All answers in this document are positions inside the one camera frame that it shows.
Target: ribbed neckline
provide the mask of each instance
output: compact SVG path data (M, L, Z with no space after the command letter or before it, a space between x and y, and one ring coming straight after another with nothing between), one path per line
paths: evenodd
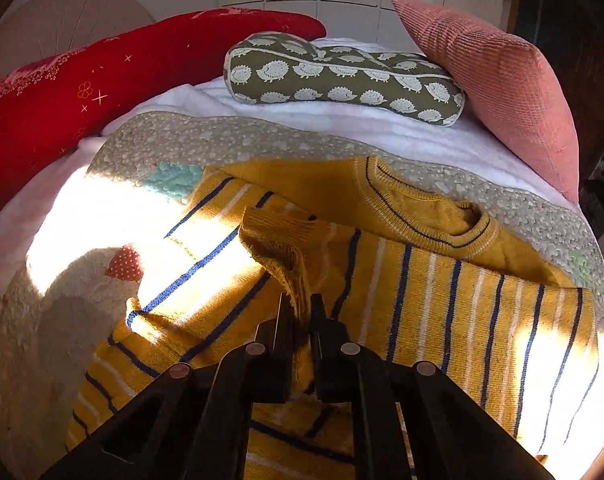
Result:
M493 239L495 220L479 205L473 202L453 202L417 189L395 175L376 156L359 159L355 164L355 178L358 179L359 189L365 194L367 202L403 241L439 254L465 257L483 251ZM410 212L402 209L402 205L391 193L392 190L421 202L448 202L451 207L473 211L479 219L466 233L453 236L420 224Z

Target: round joint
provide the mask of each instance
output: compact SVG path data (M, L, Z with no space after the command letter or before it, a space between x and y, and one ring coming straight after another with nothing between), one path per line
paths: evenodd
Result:
M248 343L245 350L248 355L258 356L262 355L266 351L266 347L262 345L262 343L254 341L252 343Z
M426 375L427 377L435 375L436 370L435 365L429 361L419 362L415 369L420 375Z
M339 348L339 350L344 355L357 355L357 354L359 354L359 351L361 350L361 348L357 343L348 342L348 343L344 343Z
M177 363L169 368L169 375L173 379L183 379L191 373L191 367L187 363Z

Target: sweater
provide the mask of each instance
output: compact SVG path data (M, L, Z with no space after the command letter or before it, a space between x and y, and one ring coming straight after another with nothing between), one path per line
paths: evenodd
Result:
M295 388L254 407L249 479L354 478L348 407L308 389L316 292L354 341L434 362L534 455L562 447L597 370L588 290L476 204L415 189L379 158L206 168L162 235L88 365L69 449L172 364L210 365L252 340L282 292L299 329Z

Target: pink pillow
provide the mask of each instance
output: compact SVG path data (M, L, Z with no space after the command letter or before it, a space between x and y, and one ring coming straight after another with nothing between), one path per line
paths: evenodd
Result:
M573 203L578 139L556 74L537 47L466 12L393 0L413 41L466 91L492 133Z

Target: white star pattern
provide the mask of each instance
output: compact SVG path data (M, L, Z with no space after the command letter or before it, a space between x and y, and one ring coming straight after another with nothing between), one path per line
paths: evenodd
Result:
M95 97L95 99L91 99L91 101L99 101L99 106L101 106L101 100L104 99L104 97L108 97L108 94L102 95L101 90L98 90L98 96Z

